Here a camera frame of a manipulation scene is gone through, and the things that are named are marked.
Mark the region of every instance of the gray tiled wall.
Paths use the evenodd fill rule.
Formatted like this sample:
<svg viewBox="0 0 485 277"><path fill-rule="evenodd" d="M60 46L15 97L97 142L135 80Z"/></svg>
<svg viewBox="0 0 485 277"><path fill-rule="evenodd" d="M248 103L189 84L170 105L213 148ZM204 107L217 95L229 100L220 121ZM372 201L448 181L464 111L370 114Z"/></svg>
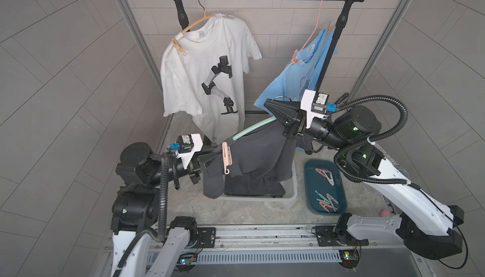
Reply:
<svg viewBox="0 0 485 277"><path fill-rule="evenodd" d="M461 227L470 247L461 270L441 264L442 276L485 275L485 0L413 0L360 94L400 98L411 115L382 141L433 197L465 211ZM397 112L372 108L387 129ZM459 266L464 253L446 264Z"/></svg>
<svg viewBox="0 0 485 277"><path fill-rule="evenodd" d="M128 0L138 26L159 67L170 39L181 28L172 0ZM348 92L360 74L367 57L383 31L398 0L365 0L355 3L350 11L322 91L332 100ZM245 102L252 104L270 82L278 76L296 49L308 39L315 28L319 2L281 0L201 0L207 13L230 11L249 26L263 58L250 63L245 74ZM189 22L203 17L197 0L183 0ZM333 26L343 2L322 4L319 27Z"/></svg>
<svg viewBox="0 0 485 277"><path fill-rule="evenodd" d="M162 95L115 0L0 4L0 275L85 277Z"/></svg>

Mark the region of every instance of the t-shirt sleeve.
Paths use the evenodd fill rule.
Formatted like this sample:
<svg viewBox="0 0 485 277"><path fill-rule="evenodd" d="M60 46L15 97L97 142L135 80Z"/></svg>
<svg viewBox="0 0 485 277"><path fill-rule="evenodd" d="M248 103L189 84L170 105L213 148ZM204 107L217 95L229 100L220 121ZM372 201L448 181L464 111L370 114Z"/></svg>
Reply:
<svg viewBox="0 0 485 277"><path fill-rule="evenodd" d="M163 116L185 111L192 116L202 114L202 106L197 100L187 78L183 73L183 68L176 71L166 59L162 60L160 68L161 85L163 88L163 105L165 111Z"/></svg>
<svg viewBox="0 0 485 277"><path fill-rule="evenodd" d="M262 58L261 56L261 52L259 51L259 48L258 48L258 44L256 43L256 40L254 40L254 37L253 35L251 34L251 31L249 31L249 28L247 27L247 25L245 24L244 25L244 29L243 29L243 34L242 34L242 69L244 71L244 73L249 73L249 62L248 62L248 58L253 58L254 60L257 60L257 59L260 59Z"/></svg>

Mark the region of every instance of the white basket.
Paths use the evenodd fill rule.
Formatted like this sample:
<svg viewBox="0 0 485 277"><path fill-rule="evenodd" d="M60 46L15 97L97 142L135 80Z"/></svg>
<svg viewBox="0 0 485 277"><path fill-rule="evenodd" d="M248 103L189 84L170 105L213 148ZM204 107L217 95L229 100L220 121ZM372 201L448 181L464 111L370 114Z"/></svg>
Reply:
<svg viewBox="0 0 485 277"><path fill-rule="evenodd" d="M236 201L271 201L271 202L288 202L294 201L298 197L298 191L296 190L296 168L295 161L292 163L292 177L288 180L281 182L281 185L285 189L285 195L282 197L271 197L271 196L230 196L222 194L216 199L219 200L236 200Z"/></svg>

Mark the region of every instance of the blue connector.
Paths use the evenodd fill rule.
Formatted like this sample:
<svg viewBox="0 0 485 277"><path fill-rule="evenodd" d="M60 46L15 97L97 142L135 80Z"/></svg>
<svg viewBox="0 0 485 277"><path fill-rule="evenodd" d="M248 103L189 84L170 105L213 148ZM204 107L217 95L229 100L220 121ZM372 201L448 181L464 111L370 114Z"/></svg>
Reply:
<svg viewBox="0 0 485 277"><path fill-rule="evenodd" d="M179 143L171 143L170 144L170 150L175 151L178 150L180 147Z"/></svg>
<svg viewBox="0 0 485 277"><path fill-rule="evenodd" d="M327 111L335 112L336 111L336 104L327 104Z"/></svg>

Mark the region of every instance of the robot arm graphic print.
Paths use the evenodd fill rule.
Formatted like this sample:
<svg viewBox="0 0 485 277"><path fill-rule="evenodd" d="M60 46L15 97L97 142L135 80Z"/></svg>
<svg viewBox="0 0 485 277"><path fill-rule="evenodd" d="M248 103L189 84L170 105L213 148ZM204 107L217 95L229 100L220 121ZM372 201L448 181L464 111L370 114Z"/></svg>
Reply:
<svg viewBox="0 0 485 277"><path fill-rule="evenodd" d="M221 98L224 106L227 109L227 112L221 113L221 115L237 113L238 111L234 111L232 108L234 105L232 99L215 85L214 79L221 73L225 73L229 76L229 78L232 78L232 69L229 65L227 56L219 57L219 61L220 62L217 64L217 66L210 68L207 79L202 83L202 88L204 89L206 95L216 95Z"/></svg>

